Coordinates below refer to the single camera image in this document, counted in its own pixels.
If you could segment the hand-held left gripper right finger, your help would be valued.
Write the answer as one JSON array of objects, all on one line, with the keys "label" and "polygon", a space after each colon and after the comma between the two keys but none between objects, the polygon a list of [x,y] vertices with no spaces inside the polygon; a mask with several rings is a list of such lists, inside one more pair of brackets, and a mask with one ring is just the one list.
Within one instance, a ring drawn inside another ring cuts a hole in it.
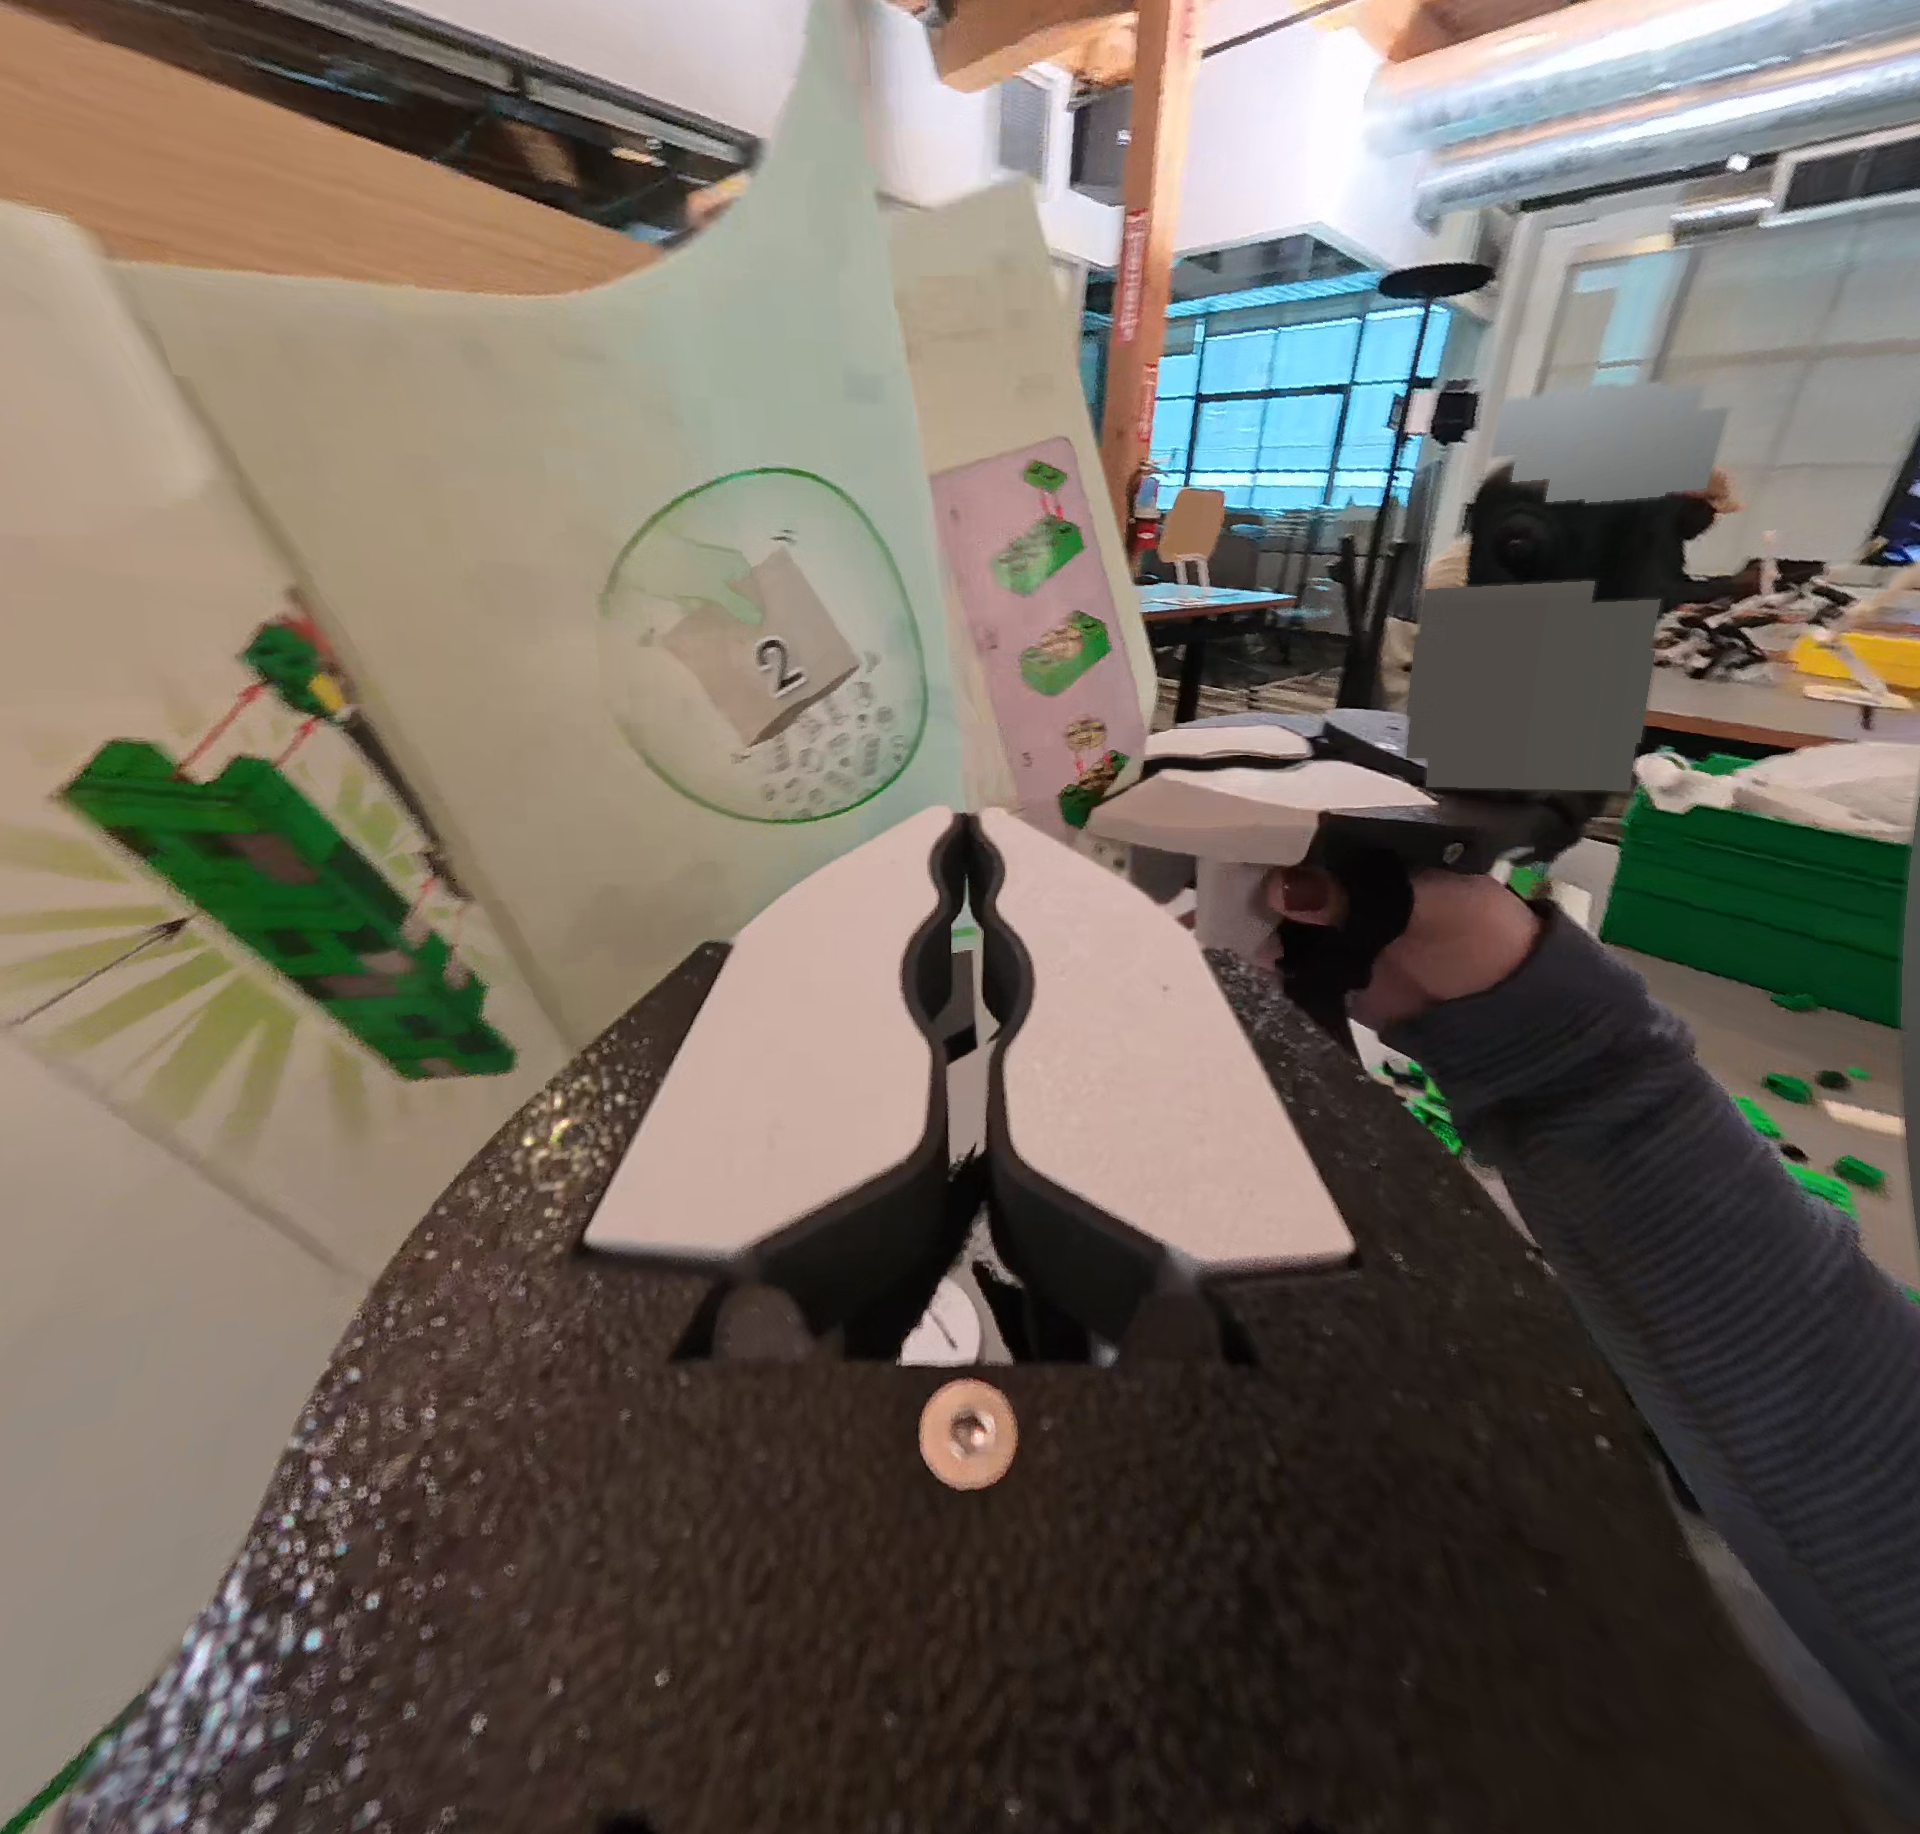
[{"label": "hand-held left gripper right finger", "polygon": [[982,923],[1031,974],[1003,1016],[1014,1166],[1188,1274],[1327,1271],[1354,1236],[1198,938],[1009,811],[977,819]]}]

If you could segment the pale green instruction booklet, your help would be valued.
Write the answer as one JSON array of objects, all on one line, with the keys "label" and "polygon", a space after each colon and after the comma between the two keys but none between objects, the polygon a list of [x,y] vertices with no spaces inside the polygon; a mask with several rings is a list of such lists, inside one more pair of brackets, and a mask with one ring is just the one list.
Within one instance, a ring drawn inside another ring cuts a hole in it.
[{"label": "pale green instruction booklet", "polygon": [[5,1786],[1016,1830],[931,1370],[578,1246],[727,943],[961,801],[848,0],[744,209],[504,295],[5,211]]}]

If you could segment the yellow storage bin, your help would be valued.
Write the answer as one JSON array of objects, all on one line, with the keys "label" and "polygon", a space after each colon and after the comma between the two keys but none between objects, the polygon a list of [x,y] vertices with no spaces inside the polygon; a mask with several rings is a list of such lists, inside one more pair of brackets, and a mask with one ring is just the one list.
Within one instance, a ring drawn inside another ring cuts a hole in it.
[{"label": "yellow storage bin", "polygon": [[1800,694],[1868,710],[1915,710],[1918,623],[1808,627],[1787,654]]}]

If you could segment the silver ventilation duct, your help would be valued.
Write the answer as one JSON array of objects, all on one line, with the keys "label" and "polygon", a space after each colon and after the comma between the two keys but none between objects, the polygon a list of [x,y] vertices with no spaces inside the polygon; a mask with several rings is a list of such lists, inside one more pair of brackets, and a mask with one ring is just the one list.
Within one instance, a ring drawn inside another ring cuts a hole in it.
[{"label": "silver ventilation duct", "polygon": [[1412,213],[1613,191],[1915,109],[1918,0],[1591,0],[1381,69],[1381,158]]}]

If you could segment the wooden post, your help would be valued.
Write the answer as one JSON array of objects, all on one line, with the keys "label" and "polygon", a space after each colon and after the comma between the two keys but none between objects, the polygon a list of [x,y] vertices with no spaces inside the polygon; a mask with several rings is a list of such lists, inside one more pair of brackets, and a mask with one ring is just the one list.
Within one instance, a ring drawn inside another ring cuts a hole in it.
[{"label": "wooden post", "polygon": [[1120,189],[1120,238],[1100,421],[1101,470],[1116,513],[1148,458],[1157,367],[1164,352],[1170,267],[1188,157],[1193,82],[1202,58],[1205,0],[1139,0],[1139,52],[1129,146]]}]

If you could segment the cluttered work table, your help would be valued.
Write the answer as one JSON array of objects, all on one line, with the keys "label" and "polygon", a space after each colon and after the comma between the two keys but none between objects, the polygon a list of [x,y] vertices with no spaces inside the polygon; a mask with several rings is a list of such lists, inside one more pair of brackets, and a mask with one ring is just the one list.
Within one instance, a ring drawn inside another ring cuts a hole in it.
[{"label": "cluttered work table", "polygon": [[1808,701],[1787,654],[1808,627],[1915,621],[1915,567],[1761,564],[1709,583],[1654,630],[1646,725],[1676,747],[1792,751],[1831,740],[1914,744],[1918,710]]}]

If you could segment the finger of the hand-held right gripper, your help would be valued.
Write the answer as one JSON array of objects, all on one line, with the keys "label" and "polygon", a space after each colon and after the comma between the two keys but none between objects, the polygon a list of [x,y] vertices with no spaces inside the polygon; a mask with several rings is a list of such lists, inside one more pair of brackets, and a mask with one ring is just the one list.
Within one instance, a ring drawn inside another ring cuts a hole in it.
[{"label": "finger of the hand-held right gripper", "polygon": [[1166,766],[1101,801],[1086,833],[1193,861],[1307,861],[1329,814],[1424,811],[1424,791],[1331,759]]},{"label": "finger of the hand-held right gripper", "polygon": [[1148,738],[1144,766],[1232,766],[1313,755],[1313,734],[1275,719],[1188,721]]}]

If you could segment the green storage bin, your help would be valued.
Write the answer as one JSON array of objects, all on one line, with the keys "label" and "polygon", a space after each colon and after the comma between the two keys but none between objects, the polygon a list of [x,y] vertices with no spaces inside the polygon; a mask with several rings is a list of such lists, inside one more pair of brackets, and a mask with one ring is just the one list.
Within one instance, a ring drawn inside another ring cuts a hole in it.
[{"label": "green storage bin", "polygon": [[1661,811],[1635,784],[1599,934],[1899,1029],[1909,850],[1743,811]]}]

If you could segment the person's right hand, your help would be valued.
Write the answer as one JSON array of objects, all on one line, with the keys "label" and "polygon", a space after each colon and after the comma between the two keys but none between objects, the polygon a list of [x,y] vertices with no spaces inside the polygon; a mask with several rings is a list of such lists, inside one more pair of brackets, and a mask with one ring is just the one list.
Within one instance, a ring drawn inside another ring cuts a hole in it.
[{"label": "person's right hand", "polygon": [[1327,1031],[1397,1021],[1489,991],[1522,970],[1545,915],[1480,873],[1411,873],[1378,861],[1346,885],[1301,863],[1273,867],[1263,904],[1279,920],[1288,993]]}]

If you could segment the black floor lamp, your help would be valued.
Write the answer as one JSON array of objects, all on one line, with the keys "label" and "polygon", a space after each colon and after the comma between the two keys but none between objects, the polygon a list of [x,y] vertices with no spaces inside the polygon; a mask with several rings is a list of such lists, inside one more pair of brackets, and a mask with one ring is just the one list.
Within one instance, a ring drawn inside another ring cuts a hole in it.
[{"label": "black floor lamp", "polygon": [[[1426,347],[1429,310],[1436,301],[1451,301],[1462,295],[1477,294],[1493,280],[1499,264],[1483,258],[1429,258],[1415,265],[1388,269],[1381,277],[1381,295],[1399,304],[1417,304],[1420,309],[1420,325],[1415,337],[1408,385],[1403,390],[1401,421],[1396,423],[1396,462],[1405,437],[1411,413],[1412,383],[1418,378],[1418,360]],[[1411,680],[1411,646],[1415,636],[1412,619],[1401,613],[1415,601],[1412,553],[1415,541],[1408,537],[1396,544],[1396,570],[1388,587],[1386,609],[1382,610],[1381,632],[1373,641],[1376,654],[1376,707],[1385,710],[1403,710]]]}]

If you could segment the person's right forearm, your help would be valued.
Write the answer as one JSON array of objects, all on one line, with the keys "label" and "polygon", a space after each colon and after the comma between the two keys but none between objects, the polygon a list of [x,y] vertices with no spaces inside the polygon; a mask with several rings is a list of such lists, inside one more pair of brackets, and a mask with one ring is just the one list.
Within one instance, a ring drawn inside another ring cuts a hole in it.
[{"label": "person's right forearm", "polygon": [[1915,1799],[1915,1302],[1560,908],[1424,875],[1352,1009],[1436,1080],[1704,1518]]}]

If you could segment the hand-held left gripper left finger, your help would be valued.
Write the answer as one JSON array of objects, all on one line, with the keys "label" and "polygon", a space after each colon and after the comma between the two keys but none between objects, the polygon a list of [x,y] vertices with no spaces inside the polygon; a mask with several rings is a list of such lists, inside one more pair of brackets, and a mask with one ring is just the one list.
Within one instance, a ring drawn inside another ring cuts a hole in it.
[{"label": "hand-held left gripper left finger", "polygon": [[963,815],[928,808],[734,938],[585,1230],[750,1278],[894,1278],[947,1169]]}]

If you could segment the white plastic bag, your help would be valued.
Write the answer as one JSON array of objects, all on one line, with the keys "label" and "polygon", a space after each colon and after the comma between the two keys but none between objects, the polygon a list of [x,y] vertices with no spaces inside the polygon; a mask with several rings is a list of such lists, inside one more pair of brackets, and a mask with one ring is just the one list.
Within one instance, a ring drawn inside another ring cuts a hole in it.
[{"label": "white plastic bag", "polygon": [[1635,781],[1661,811],[1743,811],[1800,826],[1909,843],[1918,801],[1918,747],[1833,740],[1710,768],[1676,751],[1646,751]]}]

